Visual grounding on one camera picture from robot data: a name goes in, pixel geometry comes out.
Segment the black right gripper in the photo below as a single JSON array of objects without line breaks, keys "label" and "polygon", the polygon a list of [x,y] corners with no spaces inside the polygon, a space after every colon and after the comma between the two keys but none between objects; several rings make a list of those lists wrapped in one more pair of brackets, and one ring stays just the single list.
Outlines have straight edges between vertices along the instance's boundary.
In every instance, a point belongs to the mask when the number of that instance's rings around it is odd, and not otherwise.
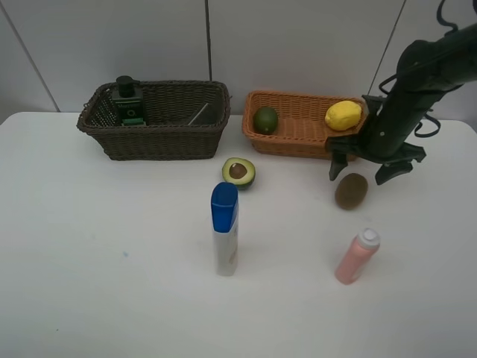
[{"label": "black right gripper", "polygon": [[383,164],[375,175],[378,186],[413,170],[426,152],[406,142],[426,112],[423,94],[393,94],[387,98],[365,95],[367,117],[357,134],[330,137],[326,150],[332,153],[329,179],[334,181],[347,167],[347,154]]}]

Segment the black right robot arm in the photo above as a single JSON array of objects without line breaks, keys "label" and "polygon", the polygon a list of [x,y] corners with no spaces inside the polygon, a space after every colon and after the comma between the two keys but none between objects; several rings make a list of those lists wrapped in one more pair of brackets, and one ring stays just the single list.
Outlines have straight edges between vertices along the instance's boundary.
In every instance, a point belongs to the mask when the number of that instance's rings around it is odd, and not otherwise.
[{"label": "black right robot arm", "polygon": [[326,141],[326,150],[332,155],[330,180],[347,167],[349,156],[378,163],[378,185],[409,173],[413,161],[425,158],[424,149],[406,139],[436,102],[476,80],[476,26],[436,42],[414,41],[402,53],[389,80],[394,85],[386,96],[364,97],[367,117],[357,134]]}]

